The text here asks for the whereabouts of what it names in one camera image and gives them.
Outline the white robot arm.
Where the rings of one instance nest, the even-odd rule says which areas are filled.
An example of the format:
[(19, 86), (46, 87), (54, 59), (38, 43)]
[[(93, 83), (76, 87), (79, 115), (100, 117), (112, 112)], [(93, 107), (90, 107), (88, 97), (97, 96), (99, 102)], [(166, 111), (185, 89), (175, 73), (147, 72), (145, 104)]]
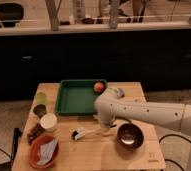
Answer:
[[(95, 108), (102, 127), (110, 127), (116, 117), (134, 119), (191, 136), (191, 105), (125, 100), (121, 88), (107, 88), (96, 100)], [(186, 171), (191, 171), (191, 150)]]

